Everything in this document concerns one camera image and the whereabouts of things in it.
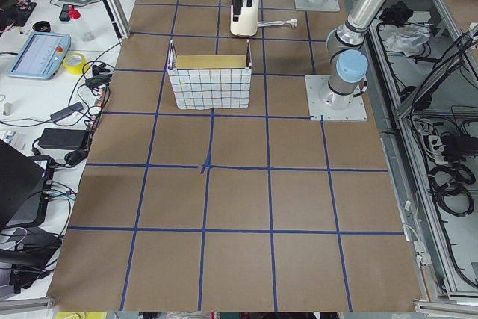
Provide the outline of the black phone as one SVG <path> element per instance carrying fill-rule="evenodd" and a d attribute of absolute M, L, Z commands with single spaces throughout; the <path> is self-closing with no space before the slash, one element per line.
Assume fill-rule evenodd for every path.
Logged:
<path fill-rule="evenodd" d="M 72 4 L 64 4 L 62 9 L 61 9 L 61 12 L 60 12 L 60 15 L 59 15 L 59 20 L 61 22 L 69 22 L 70 21 L 70 11 L 71 9 L 73 9 L 74 6 Z"/>

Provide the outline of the large black power brick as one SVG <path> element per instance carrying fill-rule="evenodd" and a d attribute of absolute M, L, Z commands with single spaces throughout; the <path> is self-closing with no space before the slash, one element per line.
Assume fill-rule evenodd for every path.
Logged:
<path fill-rule="evenodd" d="M 42 149 L 80 149 L 86 143 L 88 132 L 78 129 L 45 128 L 38 141 Z"/>

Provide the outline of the black laptop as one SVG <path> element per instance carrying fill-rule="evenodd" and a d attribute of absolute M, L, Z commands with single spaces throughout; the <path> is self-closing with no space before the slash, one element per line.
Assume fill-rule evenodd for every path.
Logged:
<path fill-rule="evenodd" d="M 1 142 L 1 229 L 45 220 L 53 162 L 48 155 L 25 156 Z"/>

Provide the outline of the blue teach pendant near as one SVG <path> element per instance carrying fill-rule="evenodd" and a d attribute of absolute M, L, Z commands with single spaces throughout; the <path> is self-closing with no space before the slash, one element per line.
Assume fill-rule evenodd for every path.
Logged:
<path fill-rule="evenodd" d="M 9 73 L 14 78 L 50 79 L 59 69 L 71 45 L 71 36 L 32 32 L 20 49 Z"/>

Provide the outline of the yellow tape roll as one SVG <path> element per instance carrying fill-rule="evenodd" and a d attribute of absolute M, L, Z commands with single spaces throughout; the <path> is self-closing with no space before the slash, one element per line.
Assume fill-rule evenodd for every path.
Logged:
<path fill-rule="evenodd" d="M 73 52 L 66 55 L 62 61 L 65 70 L 72 75 L 82 75 L 87 60 L 81 53 Z"/>

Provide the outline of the red capped squeeze bottle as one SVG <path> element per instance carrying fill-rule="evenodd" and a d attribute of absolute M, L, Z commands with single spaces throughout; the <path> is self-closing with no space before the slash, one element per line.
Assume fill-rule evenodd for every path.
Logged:
<path fill-rule="evenodd" d="M 81 13 L 73 6 L 69 6 L 69 18 L 72 24 L 76 27 L 79 37 L 84 42 L 89 42 L 95 39 L 95 36 L 83 18 Z"/>

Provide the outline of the black small bowl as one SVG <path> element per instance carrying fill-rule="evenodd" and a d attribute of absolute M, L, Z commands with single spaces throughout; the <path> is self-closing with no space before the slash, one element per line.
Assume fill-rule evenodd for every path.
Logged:
<path fill-rule="evenodd" d="M 51 31 L 51 25 L 48 21 L 39 21 L 32 25 L 32 29 L 36 32 L 49 33 Z"/>

